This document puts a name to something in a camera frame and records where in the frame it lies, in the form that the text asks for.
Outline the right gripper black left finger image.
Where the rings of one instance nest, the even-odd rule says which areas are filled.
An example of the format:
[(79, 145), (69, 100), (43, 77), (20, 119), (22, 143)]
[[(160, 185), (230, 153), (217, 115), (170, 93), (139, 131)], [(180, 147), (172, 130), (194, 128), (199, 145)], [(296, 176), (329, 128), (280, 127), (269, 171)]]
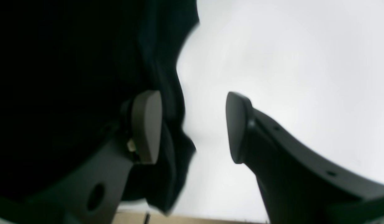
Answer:
[(157, 90), (124, 101), (109, 139), (92, 156), (23, 202), (0, 197), (0, 218), (17, 224), (110, 224), (133, 165), (158, 160), (162, 108)]

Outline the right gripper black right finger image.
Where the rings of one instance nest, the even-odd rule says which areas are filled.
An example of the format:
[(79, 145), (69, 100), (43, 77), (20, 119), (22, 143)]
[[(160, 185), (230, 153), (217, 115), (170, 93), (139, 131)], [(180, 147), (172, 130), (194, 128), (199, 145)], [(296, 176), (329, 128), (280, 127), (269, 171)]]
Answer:
[(384, 184), (309, 149), (236, 92), (226, 99), (230, 153), (256, 176), (272, 224), (384, 224)]

